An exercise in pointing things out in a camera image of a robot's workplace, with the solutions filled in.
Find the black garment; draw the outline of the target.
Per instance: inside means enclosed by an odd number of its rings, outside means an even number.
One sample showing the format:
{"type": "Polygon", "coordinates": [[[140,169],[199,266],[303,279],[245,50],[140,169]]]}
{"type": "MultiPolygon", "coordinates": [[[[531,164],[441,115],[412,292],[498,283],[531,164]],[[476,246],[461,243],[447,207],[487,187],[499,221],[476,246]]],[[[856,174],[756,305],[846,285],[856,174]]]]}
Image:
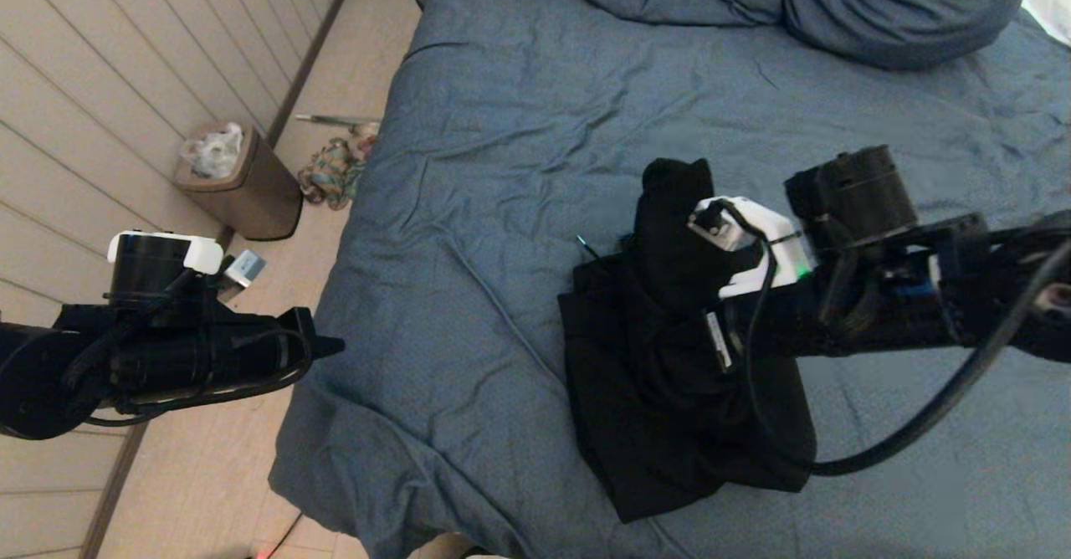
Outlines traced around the black garment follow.
{"type": "Polygon", "coordinates": [[[752,268],[689,231],[713,197],[707,160],[643,171],[634,227],[618,253],[572,272],[558,297],[576,444],[620,522],[699,502],[726,484],[799,493],[806,469],[761,440],[741,373],[720,368],[708,327],[720,287],[752,268]]]}

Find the brown trash bin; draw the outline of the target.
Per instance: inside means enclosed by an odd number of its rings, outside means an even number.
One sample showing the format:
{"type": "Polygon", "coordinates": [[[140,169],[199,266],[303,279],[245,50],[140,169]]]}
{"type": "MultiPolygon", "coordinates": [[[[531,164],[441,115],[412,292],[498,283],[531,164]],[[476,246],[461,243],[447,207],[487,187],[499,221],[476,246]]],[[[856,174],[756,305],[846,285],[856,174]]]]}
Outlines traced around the brown trash bin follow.
{"type": "Polygon", "coordinates": [[[248,241],[280,241],[297,230],[303,196],[295,173],[256,127],[238,123],[244,140],[236,169],[223,179],[195,177],[179,156],[177,188],[248,241]]]}

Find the colourful rag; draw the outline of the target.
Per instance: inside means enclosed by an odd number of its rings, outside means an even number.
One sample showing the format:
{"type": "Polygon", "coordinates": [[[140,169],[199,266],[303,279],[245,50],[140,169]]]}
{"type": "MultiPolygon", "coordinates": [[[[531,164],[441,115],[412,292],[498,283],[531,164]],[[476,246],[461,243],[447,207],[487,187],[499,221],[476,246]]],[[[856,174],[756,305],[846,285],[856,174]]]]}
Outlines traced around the colourful rag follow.
{"type": "Polygon", "coordinates": [[[355,198],[368,163],[375,136],[332,138],[297,173],[306,201],[326,205],[332,211],[347,208],[355,198]]]}

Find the clear plastic bin bag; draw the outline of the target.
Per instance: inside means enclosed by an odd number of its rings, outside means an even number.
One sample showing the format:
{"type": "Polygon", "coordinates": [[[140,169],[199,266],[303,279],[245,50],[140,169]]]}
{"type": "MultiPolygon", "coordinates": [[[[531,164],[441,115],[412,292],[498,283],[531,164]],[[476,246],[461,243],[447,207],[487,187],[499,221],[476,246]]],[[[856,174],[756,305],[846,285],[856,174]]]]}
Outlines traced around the clear plastic bin bag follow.
{"type": "Polygon", "coordinates": [[[238,123],[213,123],[184,140],[179,156],[188,164],[195,177],[223,179],[233,173],[243,140],[243,129],[238,123]]]}

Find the blue bed sheet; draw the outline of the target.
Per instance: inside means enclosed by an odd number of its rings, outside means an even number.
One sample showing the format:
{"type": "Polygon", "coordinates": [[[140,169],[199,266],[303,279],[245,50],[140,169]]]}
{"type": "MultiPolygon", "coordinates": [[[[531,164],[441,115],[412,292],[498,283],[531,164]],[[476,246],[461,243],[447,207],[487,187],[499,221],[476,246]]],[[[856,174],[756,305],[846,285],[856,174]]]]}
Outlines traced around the blue bed sheet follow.
{"type": "Polygon", "coordinates": [[[295,386],[272,490],[369,556],[440,533],[545,559],[1071,559],[1071,367],[1006,349],[917,444],[799,494],[728,485],[619,522],[577,452],[557,296],[632,227],[654,158],[788,211],[783,183],[887,143],[925,221],[1071,208],[1071,49],[1022,11],[917,72],[781,28],[627,22],[584,0],[426,0],[295,386]]]}

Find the blue pillow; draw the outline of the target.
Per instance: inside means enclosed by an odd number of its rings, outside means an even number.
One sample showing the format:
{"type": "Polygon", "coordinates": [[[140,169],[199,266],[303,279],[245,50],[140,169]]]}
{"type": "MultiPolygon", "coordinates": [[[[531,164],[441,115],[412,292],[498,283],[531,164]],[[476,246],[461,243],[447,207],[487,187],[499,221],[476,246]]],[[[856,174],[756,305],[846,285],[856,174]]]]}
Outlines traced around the blue pillow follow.
{"type": "Polygon", "coordinates": [[[984,49],[1022,0],[783,0],[793,37],[888,70],[935,67],[984,49]]]}

